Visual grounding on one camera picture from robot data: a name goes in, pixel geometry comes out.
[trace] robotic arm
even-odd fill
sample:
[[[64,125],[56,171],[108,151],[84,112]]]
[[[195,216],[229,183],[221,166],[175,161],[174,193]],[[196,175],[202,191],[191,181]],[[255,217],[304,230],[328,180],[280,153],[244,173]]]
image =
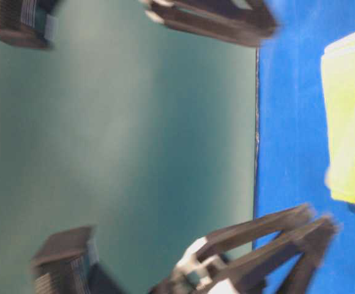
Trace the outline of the robotic arm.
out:
[[[123,294],[94,257],[91,227],[54,234],[33,259],[36,294]],[[261,294],[266,276],[301,254],[277,294],[304,294],[332,237],[332,219],[312,221],[308,205],[222,228],[187,248],[149,294]],[[225,252],[270,233],[271,242],[235,260]]]
[[[61,0],[0,0],[0,40],[14,46],[51,47],[54,17]],[[247,0],[251,9],[231,0],[140,0],[153,21],[168,28],[258,47],[277,22],[263,0]]]

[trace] blue surface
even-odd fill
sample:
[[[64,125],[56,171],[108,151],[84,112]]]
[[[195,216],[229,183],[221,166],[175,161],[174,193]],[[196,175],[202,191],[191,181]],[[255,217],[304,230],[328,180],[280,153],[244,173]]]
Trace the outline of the blue surface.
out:
[[[355,293],[355,208],[330,198],[321,86],[324,47],[355,32],[355,1],[268,1],[282,23],[260,50],[260,154],[257,216],[311,203],[343,225],[309,293]],[[258,241],[261,246],[268,238]],[[272,293],[286,265],[270,277]]]

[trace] green surface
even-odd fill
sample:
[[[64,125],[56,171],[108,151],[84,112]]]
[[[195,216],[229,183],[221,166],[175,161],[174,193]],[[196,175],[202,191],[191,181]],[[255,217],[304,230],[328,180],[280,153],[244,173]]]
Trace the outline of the green surface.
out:
[[[255,51],[167,30],[136,1],[58,17],[54,51],[0,43],[0,294],[34,293],[34,252],[84,224],[144,293],[195,238],[252,216]]]

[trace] stack of paper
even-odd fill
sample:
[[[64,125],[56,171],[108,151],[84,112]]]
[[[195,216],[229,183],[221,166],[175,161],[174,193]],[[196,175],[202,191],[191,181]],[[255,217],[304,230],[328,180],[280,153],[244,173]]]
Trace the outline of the stack of paper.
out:
[[[355,204],[355,33],[326,47],[321,60],[332,198]]]

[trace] yellow sticky note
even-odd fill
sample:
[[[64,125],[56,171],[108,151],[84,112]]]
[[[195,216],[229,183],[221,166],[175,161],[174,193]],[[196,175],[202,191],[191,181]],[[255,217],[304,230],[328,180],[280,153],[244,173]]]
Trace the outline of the yellow sticky note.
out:
[[[330,44],[321,60],[332,198],[355,203],[355,33]]]

